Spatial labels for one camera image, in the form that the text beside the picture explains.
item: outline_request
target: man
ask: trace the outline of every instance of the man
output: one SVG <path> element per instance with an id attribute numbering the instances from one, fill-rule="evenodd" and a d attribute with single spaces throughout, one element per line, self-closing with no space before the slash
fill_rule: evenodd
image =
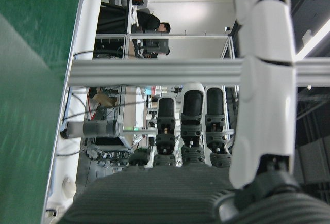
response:
<path id="1" fill-rule="evenodd" d="M 97 33 L 126 33 L 126 9 L 126 7 L 102 2 L 98 16 Z M 153 30 L 169 33 L 171 30 L 169 23 L 161 23 L 152 14 L 137 11 L 137 17 L 139 27 L 142 27 L 143 32 L 145 30 Z"/>

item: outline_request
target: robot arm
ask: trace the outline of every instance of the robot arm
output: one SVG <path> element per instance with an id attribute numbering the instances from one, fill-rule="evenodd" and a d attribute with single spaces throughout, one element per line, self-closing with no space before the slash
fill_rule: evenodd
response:
<path id="1" fill-rule="evenodd" d="M 244 57 L 230 180 L 235 188 L 282 159 L 292 173 L 296 73 L 290 0 L 235 0 Z"/>

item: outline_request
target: cable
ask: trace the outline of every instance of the cable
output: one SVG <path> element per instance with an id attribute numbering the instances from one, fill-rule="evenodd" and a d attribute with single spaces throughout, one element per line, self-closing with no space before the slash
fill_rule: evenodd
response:
<path id="1" fill-rule="evenodd" d="M 86 105 L 83 103 L 83 101 L 78 97 L 76 96 L 75 94 L 73 94 L 73 92 L 71 92 L 71 96 L 75 97 L 76 99 L 79 100 L 79 102 L 81 102 L 81 104 L 84 106 L 84 108 L 86 108 Z"/>
<path id="2" fill-rule="evenodd" d="M 78 53 L 73 54 L 73 56 L 75 57 L 76 55 L 81 55 L 81 54 L 86 54 L 86 53 L 94 53 L 94 50 L 86 50 L 86 51 L 81 51 Z"/>
<path id="3" fill-rule="evenodd" d="M 71 156 L 71 155 L 75 155 L 77 153 L 80 153 L 80 150 L 77 151 L 77 152 L 74 152 L 74 153 L 69 153 L 69 154 L 56 154 L 56 156 L 63 156 L 63 157 L 66 157 L 66 156 Z"/>
<path id="4" fill-rule="evenodd" d="M 126 103 L 126 104 L 124 104 L 124 106 L 126 106 L 126 105 L 133 105 L 133 104 L 142 104 L 142 103 L 145 103 L 145 101 L 140 101 L 140 102 L 130 102 L 130 103 Z M 77 114 L 74 114 L 74 115 L 71 115 L 71 116 L 68 116 L 68 117 L 64 117 L 64 118 L 62 119 L 62 121 L 66 120 L 66 119 L 69 119 L 69 118 L 73 118 L 73 117 L 76 117 L 76 116 L 80 116 L 80 115 L 86 114 L 86 113 L 88 113 L 88 112 L 89 112 L 89 111 L 87 110 L 87 111 L 80 112 L 80 113 L 77 113 Z"/>
<path id="5" fill-rule="evenodd" d="M 69 118 L 73 118 L 73 117 L 77 117 L 77 116 L 80 116 L 80 115 L 83 115 L 83 114 L 86 114 L 88 113 L 88 111 L 84 111 L 84 112 L 80 112 L 80 113 L 77 113 L 77 114 L 74 114 L 74 115 L 71 115 L 71 116 L 68 116 L 68 117 L 64 117 L 62 119 L 62 121 L 66 120 L 66 119 L 69 119 Z"/>

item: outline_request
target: metal frame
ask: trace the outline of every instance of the metal frame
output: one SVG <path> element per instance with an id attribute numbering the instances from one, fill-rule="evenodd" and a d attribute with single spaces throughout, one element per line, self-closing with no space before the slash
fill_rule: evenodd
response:
<path id="1" fill-rule="evenodd" d="M 81 60 L 74 61 L 69 86 L 240 84 L 243 59 L 219 60 Z M 305 58 L 295 63 L 297 86 L 330 87 L 330 58 Z"/>

